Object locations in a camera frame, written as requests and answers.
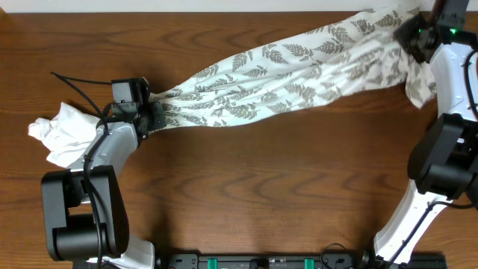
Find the white fern print dress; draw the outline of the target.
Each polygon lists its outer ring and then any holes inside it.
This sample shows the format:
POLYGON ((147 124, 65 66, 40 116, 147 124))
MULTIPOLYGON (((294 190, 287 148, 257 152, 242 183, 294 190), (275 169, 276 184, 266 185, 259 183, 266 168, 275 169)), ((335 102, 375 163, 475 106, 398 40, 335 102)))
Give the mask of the white fern print dress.
POLYGON ((168 128, 241 126, 398 84, 421 107, 434 98, 435 79, 393 35, 418 10, 415 3, 364 10, 233 55, 151 98, 168 128))

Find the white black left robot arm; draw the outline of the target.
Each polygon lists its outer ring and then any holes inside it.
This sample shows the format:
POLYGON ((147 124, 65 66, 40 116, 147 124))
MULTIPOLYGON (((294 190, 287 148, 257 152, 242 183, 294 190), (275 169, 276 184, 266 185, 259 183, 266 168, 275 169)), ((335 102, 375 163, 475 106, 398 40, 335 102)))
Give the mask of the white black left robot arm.
POLYGON ((155 247, 130 234, 117 181, 130 154, 164 128, 161 103, 150 102, 149 82, 109 82, 113 101, 98 109, 96 136, 66 169, 41 181, 46 246, 55 261, 74 268, 154 268, 155 247))

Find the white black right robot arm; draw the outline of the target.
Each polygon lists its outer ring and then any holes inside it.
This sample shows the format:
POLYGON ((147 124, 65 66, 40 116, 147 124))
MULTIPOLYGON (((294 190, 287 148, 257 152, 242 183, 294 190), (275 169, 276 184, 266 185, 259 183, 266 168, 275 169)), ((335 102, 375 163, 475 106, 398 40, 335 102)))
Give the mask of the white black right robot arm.
POLYGON ((429 19, 413 17, 394 33, 436 83, 438 119, 409 156, 409 185, 361 268, 445 268, 441 254, 415 254, 445 208, 477 207, 477 35, 464 29, 467 1, 437 1, 429 19), (466 195, 465 205, 455 201, 466 195))

